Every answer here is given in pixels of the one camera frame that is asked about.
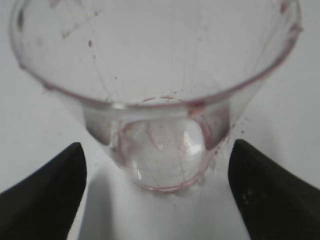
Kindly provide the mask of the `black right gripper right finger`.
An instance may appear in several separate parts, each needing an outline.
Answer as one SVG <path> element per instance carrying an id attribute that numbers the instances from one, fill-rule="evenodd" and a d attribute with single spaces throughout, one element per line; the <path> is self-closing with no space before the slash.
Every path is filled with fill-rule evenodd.
<path id="1" fill-rule="evenodd" d="M 229 186 L 252 240 L 318 240 L 320 190 L 243 139 L 234 142 Z"/>

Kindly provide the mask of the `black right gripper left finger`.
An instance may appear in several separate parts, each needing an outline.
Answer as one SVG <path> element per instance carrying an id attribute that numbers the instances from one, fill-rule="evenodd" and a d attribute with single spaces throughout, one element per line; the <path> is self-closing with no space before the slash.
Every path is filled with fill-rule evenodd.
<path id="1" fill-rule="evenodd" d="M 86 184 L 85 154 L 74 142 L 0 194 L 0 238 L 67 239 Z"/>

